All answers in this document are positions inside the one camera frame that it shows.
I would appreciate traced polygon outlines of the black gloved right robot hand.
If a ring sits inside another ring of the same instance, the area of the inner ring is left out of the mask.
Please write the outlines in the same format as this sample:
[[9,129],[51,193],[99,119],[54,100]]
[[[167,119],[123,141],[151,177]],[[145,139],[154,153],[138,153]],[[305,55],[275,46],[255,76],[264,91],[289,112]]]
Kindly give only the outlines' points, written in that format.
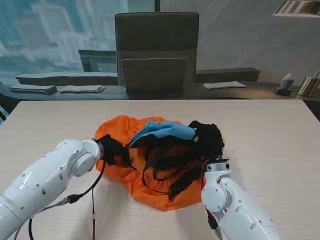
[[195,136],[198,137],[196,148],[202,156],[216,159],[223,155],[225,143],[221,131],[214,123],[206,124],[194,120],[188,126],[195,130]]

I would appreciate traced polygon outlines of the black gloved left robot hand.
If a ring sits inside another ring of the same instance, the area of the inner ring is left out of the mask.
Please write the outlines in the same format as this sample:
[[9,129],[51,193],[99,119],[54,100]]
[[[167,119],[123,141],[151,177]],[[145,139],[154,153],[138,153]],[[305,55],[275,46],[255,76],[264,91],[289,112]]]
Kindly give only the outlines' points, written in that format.
[[119,163],[124,163],[126,166],[132,168],[134,171],[137,169],[131,164],[129,149],[123,146],[119,141],[112,138],[109,134],[96,139],[95,142],[102,147],[102,159],[108,165],[116,166]]

